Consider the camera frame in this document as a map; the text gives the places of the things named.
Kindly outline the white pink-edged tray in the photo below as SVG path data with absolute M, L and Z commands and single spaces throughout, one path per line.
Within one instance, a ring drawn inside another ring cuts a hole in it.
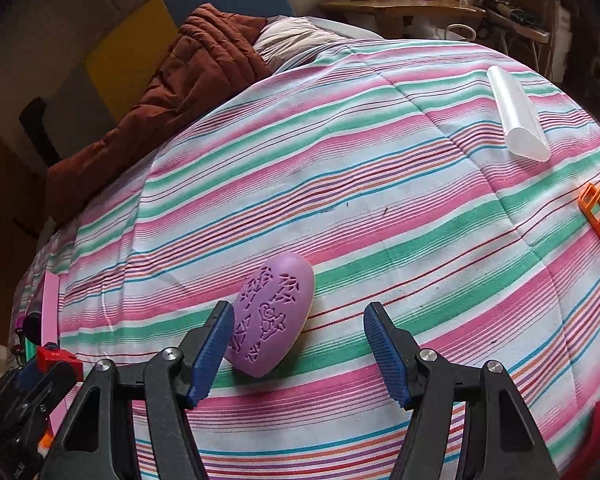
M 41 301 L 41 346 L 59 349 L 59 276 L 50 271 L 42 274 L 35 298 Z M 61 400 L 50 413 L 50 431 L 57 434 L 67 414 L 67 402 Z

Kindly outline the striped bed sheet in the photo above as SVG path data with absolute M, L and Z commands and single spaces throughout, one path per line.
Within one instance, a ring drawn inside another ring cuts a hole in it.
M 491 66 L 534 104 L 547 162 L 506 148 Z M 600 240 L 577 204 L 588 182 L 600 125 L 530 68 L 468 42 L 337 44 L 117 180 L 38 252 L 12 312 L 53 272 L 62 346 L 142 362 L 295 252 L 315 273 L 296 345 L 265 378 L 223 364 L 189 417 L 211 478 L 388 477 L 408 414 L 364 337 L 373 301 L 451 362 L 502 362 L 565 469 L 600 399 Z

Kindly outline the white pillow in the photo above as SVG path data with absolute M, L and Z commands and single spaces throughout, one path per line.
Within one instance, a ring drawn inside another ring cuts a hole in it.
M 346 40 L 381 39 L 377 32 L 314 16 L 269 18 L 253 45 L 271 72 L 299 54 Z

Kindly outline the grey yellow blue headboard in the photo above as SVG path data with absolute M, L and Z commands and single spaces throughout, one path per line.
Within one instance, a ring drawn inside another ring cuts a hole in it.
M 238 14 L 294 15 L 289 0 L 148 0 L 111 29 L 46 100 L 43 125 L 60 158 L 114 128 L 143 95 L 178 28 L 203 3 Z

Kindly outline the wooden bedside table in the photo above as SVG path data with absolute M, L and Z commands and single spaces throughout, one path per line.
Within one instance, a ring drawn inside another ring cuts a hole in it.
M 456 0 L 329 0 L 318 8 L 326 15 L 346 13 L 371 15 L 378 34 L 386 39 L 403 36 L 404 18 L 428 16 L 431 18 L 474 18 L 480 21 L 486 11 L 478 6 Z

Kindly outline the rust brown quilt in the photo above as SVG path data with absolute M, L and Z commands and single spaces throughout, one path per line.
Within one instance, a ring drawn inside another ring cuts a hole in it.
M 271 75 L 254 43 L 266 18 L 198 6 L 140 100 L 100 140 L 47 170 L 46 214 L 61 226 L 125 170 L 192 122 Z

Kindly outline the purple heart-shaped box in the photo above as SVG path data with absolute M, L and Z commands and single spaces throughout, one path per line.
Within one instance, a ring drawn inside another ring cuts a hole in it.
M 236 297 L 225 359 L 250 377 L 268 374 L 301 334 L 314 292 L 314 271 L 305 258 L 284 252 L 260 264 Z

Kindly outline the white plastic tube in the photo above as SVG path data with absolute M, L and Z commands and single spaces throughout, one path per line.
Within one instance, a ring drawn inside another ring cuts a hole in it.
M 521 83 L 498 66 L 489 67 L 486 76 L 500 114 L 506 148 L 516 156 L 547 162 L 550 144 Z

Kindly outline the red plastic toy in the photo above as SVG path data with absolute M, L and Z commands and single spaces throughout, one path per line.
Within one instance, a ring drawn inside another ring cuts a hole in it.
M 83 363 L 71 352 L 59 348 L 57 344 L 48 342 L 45 346 L 37 346 L 35 361 L 41 373 L 47 373 L 57 363 L 68 364 L 73 370 L 76 382 L 83 380 Z

